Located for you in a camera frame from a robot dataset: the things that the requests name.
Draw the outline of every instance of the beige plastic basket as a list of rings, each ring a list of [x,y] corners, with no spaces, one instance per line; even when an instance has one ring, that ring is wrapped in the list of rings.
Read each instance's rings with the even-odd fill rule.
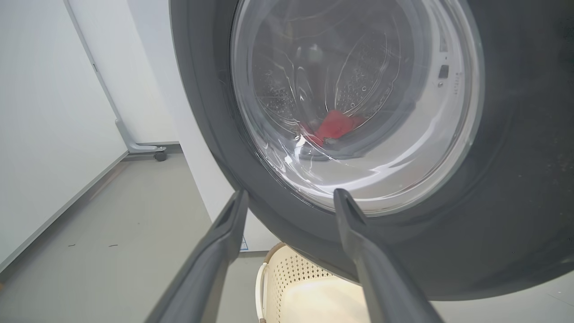
[[[269,251],[257,273],[260,323],[367,323],[363,289],[299,255],[285,244]]]

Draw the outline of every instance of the black caster wheel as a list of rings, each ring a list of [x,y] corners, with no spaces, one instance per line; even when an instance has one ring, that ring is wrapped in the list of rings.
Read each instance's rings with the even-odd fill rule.
[[[153,157],[158,162],[163,162],[164,160],[166,160],[168,158],[168,154],[166,154],[165,151],[158,151],[155,154],[153,154]]]

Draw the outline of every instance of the round glass door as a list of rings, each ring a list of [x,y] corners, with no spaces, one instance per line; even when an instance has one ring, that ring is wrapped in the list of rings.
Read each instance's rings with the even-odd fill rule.
[[[261,162],[327,210],[339,187],[368,216],[430,196],[480,121],[469,19],[454,0],[244,0],[232,79]]]

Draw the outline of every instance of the red cloth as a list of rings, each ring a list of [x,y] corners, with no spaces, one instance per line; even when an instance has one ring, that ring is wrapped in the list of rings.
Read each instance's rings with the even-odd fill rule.
[[[307,135],[306,138],[322,147],[327,138],[341,138],[362,122],[362,117],[347,117],[341,111],[331,110],[319,126],[319,129],[314,134]]]

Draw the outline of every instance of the white wall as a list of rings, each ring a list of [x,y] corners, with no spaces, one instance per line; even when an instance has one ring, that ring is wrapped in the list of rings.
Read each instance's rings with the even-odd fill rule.
[[[126,0],[70,0],[70,5],[135,142],[177,142]]]
[[[2,270],[127,149],[61,0],[0,0],[0,44]]]
[[[173,49],[168,0],[127,0],[158,90],[173,117],[177,137],[211,220],[217,218],[233,193],[197,126]],[[269,250],[279,240],[251,212],[245,224],[249,251]]]

